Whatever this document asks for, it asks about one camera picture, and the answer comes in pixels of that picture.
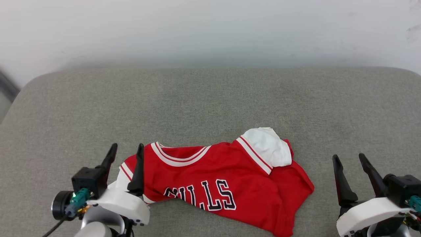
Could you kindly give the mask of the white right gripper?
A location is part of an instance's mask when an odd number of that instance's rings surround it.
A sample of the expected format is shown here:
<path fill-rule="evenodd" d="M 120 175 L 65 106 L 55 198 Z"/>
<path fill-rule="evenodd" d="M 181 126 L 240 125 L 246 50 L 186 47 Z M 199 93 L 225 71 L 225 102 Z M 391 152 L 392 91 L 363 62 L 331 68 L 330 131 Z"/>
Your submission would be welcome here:
<path fill-rule="evenodd" d="M 398 216 L 398 213 L 409 213 L 410 207 L 399 207 L 389 198 L 386 198 L 387 187 L 383 183 L 383 177 L 367 159 L 366 155 L 359 153 L 359 160 L 363 171 L 368 175 L 376 198 L 372 198 L 362 204 L 350 208 L 341 215 L 336 222 L 336 228 L 340 237 L 351 236 L 351 231 L 362 230 L 370 225 L 383 220 Z M 342 208 L 357 203 L 358 197 L 349 186 L 343 173 L 343 165 L 338 155 L 332 157 L 338 204 Z"/>

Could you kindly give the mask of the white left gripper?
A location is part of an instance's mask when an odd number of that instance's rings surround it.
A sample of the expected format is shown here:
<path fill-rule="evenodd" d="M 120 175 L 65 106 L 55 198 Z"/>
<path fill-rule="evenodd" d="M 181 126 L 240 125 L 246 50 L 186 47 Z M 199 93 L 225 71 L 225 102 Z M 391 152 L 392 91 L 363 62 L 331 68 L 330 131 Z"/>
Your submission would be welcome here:
<path fill-rule="evenodd" d="M 112 144 L 104 160 L 100 165 L 96 166 L 96 169 L 99 169 L 101 181 L 105 185 L 107 184 L 111 165 L 115 161 L 117 149 L 118 144 Z M 111 183 L 100 198 L 96 200 L 89 200 L 89 204 L 97 204 L 108 211 L 119 214 L 141 224 L 149 224 L 149 206 L 140 198 L 144 191 L 143 144 L 139 144 L 138 146 L 135 171 L 133 172 L 131 182 L 127 186 L 128 192 L 117 188 L 116 185 L 116 183 Z"/>

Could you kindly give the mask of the red white basketball jersey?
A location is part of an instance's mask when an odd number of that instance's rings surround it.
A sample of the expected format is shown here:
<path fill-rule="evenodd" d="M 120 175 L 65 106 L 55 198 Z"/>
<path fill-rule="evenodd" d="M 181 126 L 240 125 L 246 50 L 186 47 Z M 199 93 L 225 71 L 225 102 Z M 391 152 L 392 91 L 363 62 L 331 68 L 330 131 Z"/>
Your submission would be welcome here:
<path fill-rule="evenodd" d="M 144 148 L 142 197 L 147 204 L 180 198 L 275 237 L 290 237 L 296 212 L 314 192 L 293 156 L 289 141 L 270 127 L 210 146 L 155 142 Z"/>

